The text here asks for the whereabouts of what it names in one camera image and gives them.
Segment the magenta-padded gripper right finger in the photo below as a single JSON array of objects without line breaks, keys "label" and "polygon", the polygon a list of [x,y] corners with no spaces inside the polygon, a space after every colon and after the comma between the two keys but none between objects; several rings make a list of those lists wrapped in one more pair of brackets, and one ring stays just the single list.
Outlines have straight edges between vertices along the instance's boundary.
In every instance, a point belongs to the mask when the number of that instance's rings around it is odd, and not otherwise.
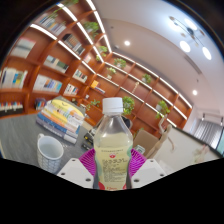
[{"label": "magenta-padded gripper right finger", "polygon": [[128,173],[132,189],[141,188],[166,176],[155,159],[146,159],[135,149],[131,150]]}]

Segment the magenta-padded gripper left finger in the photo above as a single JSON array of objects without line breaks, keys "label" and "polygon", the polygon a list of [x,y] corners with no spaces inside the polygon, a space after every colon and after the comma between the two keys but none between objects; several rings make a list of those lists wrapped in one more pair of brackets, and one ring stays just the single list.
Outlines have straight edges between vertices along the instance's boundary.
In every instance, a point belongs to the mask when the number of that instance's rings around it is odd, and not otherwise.
[{"label": "magenta-padded gripper left finger", "polygon": [[93,188],[96,175],[95,150],[90,149],[79,158],[71,158],[58,176],[84,188]]}]

